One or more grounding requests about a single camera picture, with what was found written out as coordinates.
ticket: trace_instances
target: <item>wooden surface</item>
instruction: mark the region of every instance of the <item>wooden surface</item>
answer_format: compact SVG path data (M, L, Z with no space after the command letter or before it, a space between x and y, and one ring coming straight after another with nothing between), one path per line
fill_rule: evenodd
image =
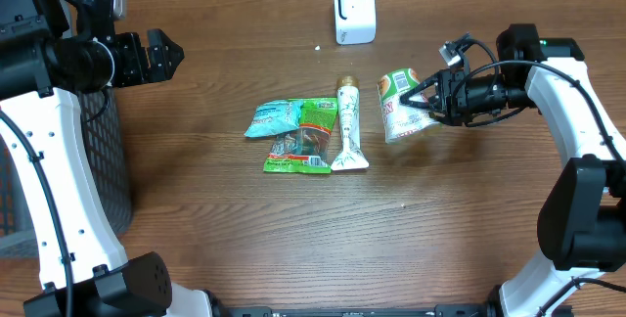
M338 47L332 0L130 0L119 32L162 28L187 58L167 83L119 90L136 206L122 242L158 251L174 281L230 306L423 307L480 302L538 249L537 214L560 174L536 111L482 129L384 143L376 82L444 68L466 31L494 47L510 23L574 37L626 132L624 0L377 0L372 44ZM314 50L320 45L321 50ZM480 52L472 66L486 62ZM333 95L361 79L363 173L264 174L272 140L247 140L257 105ZM331 159L339 144L337 127ZM38 262L0 262L0 314L38 293ZM624 271L608 274L626 284ZM585 287L581 316L623 316L624 295Z

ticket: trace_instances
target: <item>white container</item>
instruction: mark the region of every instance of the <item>white container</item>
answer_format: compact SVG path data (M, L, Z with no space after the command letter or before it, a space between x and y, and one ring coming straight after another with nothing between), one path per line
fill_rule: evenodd
M338 44L370 43L376 36L375 0L335 0Z

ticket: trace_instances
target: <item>barcode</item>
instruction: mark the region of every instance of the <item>barcode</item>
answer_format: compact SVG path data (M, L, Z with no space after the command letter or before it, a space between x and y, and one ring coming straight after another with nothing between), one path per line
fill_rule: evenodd
M309 160L303 160L302 163L308 166L317 166L317 167L327 166L324 163L324 161L319 157L309 157Z
M404 74L404 71L394 73L393 82L395 82L395 88L398 92L410 87L409 81L407 81L407 76Z

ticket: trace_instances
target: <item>blue package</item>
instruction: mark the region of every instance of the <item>blue package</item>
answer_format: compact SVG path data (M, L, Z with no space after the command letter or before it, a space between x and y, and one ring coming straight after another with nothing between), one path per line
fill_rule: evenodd
M265 137L294 131L299 127L302 100L274 101L256 109L247 137Z

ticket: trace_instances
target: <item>plastic packaging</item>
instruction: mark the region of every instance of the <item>plastic packaging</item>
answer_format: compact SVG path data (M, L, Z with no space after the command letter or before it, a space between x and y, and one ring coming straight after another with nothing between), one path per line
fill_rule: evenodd
M336 98L305 99L300 127L276 138L263 170L267 172L300 172L328 174L331 167L326 156L331 132L335 126Z
M370 164L361 152L359 80L353 76L342 77L336 82L336 87L342 150L333 161L331 169L333 171L365 169Z
M274 101L259 106L247 137L266 137L293 131L298 128L302 100Z
M416 87L419 83L418 75L412 68L390 72L380 79L380 108L386 143L393 143L416 132L441 125L428 116L427 111L400 104L402 93ZM416 98L422 98L426 102L424 95L414 96L412 99Z

